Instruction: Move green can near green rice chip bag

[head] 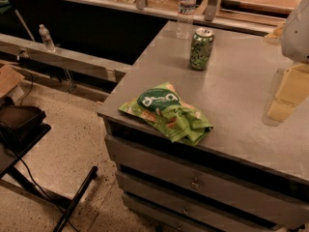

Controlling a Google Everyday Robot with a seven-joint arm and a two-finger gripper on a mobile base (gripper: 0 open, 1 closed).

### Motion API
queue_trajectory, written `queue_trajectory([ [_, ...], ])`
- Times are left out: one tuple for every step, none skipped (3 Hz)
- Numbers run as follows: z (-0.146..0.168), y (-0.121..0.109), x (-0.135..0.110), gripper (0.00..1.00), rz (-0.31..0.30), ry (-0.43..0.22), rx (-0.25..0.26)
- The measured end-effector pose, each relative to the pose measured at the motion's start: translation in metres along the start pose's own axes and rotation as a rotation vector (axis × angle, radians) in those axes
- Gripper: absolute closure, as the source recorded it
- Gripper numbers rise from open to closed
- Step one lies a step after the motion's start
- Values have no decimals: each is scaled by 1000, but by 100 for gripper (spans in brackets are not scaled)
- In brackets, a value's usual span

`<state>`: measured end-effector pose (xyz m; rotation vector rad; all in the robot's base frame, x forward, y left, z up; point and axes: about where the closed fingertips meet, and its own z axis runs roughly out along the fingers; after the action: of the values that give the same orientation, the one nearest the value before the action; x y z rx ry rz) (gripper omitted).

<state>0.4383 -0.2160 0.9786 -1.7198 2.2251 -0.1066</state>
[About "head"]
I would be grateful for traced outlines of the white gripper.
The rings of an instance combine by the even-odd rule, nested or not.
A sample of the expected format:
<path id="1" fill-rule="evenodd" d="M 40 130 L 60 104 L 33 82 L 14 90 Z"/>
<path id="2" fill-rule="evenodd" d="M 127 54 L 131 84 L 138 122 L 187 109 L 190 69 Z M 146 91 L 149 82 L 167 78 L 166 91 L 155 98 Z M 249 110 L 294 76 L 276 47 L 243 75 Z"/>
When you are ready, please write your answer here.
<path id="1" fill-rule="evenodd" d="M 289 14 L 285 24 L 280 23 L 264 36 L 268 44 L 281 44 L 282 54 L 295 62 L 283 72 L 267 117 L 278 122 L 289 118 L 309 96 L 309 0 L 301 0 Z"/>

